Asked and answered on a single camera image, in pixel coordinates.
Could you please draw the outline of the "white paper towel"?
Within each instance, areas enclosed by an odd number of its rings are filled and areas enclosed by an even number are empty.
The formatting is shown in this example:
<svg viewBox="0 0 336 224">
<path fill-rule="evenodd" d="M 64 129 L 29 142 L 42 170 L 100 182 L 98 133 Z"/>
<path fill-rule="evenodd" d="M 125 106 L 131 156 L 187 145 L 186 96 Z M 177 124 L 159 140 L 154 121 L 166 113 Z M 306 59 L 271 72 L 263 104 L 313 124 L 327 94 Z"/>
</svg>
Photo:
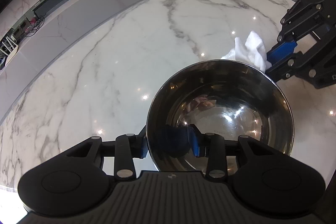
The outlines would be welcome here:
<svg viewBox="0 0 336 224">
<path fill-rule="evenodd" d="M 271 67 L 271 63 L 266 59 L 264 42 L 256 32 L 251 31 L 244 42 L 239 37 L 234 41 L 235 46 L 221 57 L 222 60 L 239 61 L 262 72 Z"/>
</svg>

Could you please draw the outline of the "blue steel bowl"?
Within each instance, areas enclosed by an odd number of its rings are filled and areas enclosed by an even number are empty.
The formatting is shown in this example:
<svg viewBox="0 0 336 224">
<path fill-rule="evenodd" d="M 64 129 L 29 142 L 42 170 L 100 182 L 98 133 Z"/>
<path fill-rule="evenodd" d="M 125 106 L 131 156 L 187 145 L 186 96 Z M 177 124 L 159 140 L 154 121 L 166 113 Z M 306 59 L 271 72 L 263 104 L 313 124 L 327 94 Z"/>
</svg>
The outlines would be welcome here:
<svg viewBox="0 0 336 224">
<path fill-rule="evenodd" d="M 190 65 L 159 89 L 146 122 L 149 152 L 158 170 L 206 170 L 207 159 L 192 149 L 193 127 L 226 140 L 248 135 L 286 155 L 294 143 L 285 94 L 264 73 L 238 61 Z"/>
</svg>

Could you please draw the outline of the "white wifi router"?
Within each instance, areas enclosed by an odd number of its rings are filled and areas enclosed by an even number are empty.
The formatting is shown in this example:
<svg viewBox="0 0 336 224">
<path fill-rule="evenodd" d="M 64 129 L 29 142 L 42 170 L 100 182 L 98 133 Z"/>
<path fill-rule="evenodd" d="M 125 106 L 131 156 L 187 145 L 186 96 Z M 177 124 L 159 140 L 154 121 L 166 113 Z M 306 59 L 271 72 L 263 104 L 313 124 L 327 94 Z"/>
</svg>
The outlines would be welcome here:
<svg viewBox="0 0 336 224">
<path fill-rule="evenodd" d="M 5 38 L 1 40 L 1 69 L 17 54 L 18 49 L 19 45 L 14 36 L 5 36 Z"/>
</svg>

